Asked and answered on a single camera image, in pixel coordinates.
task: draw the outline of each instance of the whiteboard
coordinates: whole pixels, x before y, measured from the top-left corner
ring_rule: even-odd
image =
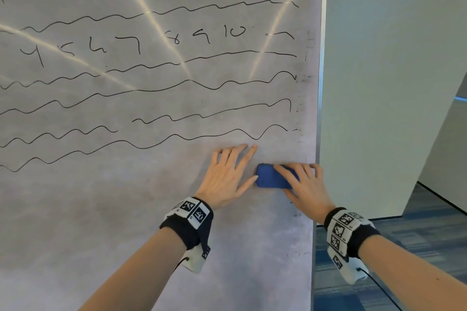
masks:
[[[0,0],[0,308],[78,308],[193,195],[216,147],[315,161],[322,0]],[[215,212],[155,310],[309,310],[312,222]]]

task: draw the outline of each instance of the floor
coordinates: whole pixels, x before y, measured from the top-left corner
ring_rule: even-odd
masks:
[[[374,224],[384,237],[467,284],[467,216],[422,186],[415,186],[401,218]],[[355,285],[344,281],[326,252],[325,234],[324,228],[317,229],[314,310],[397,311],[371,279]]]

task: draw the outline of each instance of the black cable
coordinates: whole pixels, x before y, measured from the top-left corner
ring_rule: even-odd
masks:
[[[371,278],[371,280],[373,280],[373,281],[375,282],[375,284],[379,286],[379,288],[382,290],[382,292],[383,292],[384,294],[386,294],[386,296],[389,298],[389,300],[391,300],[392,303],[393,303],[400,311],[402,311],[402,309],[399,307],[399,305],[398,305],[397,303],[395,303],[395,301],[392,299],[391,296],[389,296],[389,294],[386,292],[386,290],[384,290],[384,289],[381,287],[381,285],[378,284],[378,282],[377,282],[369,273],[367,273],[367,272],[366,272],[365,270],[363,270],[362,268],[357,268],[357,271],[358,271],[358,272],[361,271],[361,272],[365,273],[367,276],[369,276],[369,277]]]
[[[179,266],[180,264],[182,264],[183,261],[190,261],[190,257],[185,257],[185,258],[183,258],[181,261],[179,261],[178,264],[177,264],[177,266],[176,266],[175,269],[174,269],[174,272],[175,272],[175,270],[178,268],[178,266]]]

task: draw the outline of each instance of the blue eraser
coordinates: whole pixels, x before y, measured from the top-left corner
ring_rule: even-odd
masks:
[[[281,165],[283,168],[289,170],[298,179],[297,174],[290,167]],[[288,188],[292,189],[292,186],[287,180],[276,170],[272,164],[259,164],[256,168],[256,174],[258,178],[256,185],[261,188]]]

